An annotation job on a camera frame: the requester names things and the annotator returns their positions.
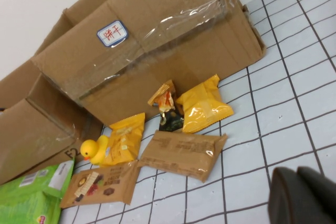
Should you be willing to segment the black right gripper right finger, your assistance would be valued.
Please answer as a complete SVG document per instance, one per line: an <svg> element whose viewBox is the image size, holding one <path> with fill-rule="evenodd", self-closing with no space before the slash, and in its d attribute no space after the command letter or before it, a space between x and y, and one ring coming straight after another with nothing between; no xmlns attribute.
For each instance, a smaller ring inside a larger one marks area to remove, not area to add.
<svg viewBox="0 0 336 224"><path fill-rule="evenodd" d="M335 182L310 167L299 167L298 175L308 185L323 211L335 223Z"/></svg>

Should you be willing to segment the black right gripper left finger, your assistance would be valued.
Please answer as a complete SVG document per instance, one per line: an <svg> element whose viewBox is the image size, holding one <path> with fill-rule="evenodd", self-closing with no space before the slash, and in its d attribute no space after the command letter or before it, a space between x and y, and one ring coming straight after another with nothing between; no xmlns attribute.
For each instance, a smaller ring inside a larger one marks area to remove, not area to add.
<svg viewBox="0 0 336 224"><path fill-rule="evenodd" d="M274 169L269 195L271 223L313 223L315 199L307 184L291 169Z"/></svg>

